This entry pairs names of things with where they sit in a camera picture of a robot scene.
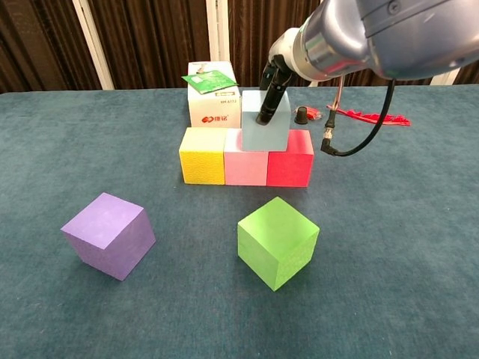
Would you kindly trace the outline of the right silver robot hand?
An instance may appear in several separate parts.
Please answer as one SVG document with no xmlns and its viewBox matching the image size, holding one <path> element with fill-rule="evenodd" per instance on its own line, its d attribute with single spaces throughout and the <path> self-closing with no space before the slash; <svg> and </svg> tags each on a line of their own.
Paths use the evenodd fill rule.
<svg viewBox="0 0 479 359">
<path fill-rule="evenodd" d="M 283 95 L 296 73 L 293 67 L 293 44 L 299 28 L 289 28 L 271 46 L 260 78 L 260 90 L 266 91 L 256 122 L 266 126 L 274 116 Z"/>
</svg>

